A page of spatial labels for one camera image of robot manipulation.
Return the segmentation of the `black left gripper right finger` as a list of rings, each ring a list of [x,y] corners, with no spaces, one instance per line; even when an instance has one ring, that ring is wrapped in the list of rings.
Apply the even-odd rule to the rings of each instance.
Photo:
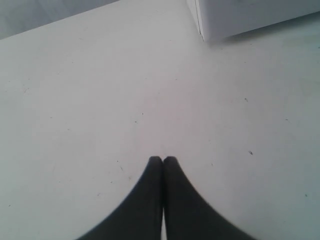
[[[163,209],[168,240],[252,240],[215,211],[196,191],[178,160],[163,161]]]

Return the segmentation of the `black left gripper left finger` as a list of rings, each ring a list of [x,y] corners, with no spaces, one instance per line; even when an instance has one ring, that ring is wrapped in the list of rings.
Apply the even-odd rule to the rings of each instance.
[[[163,221],[163,161],[149,158],[123,202],[80,240],[160,240]]]

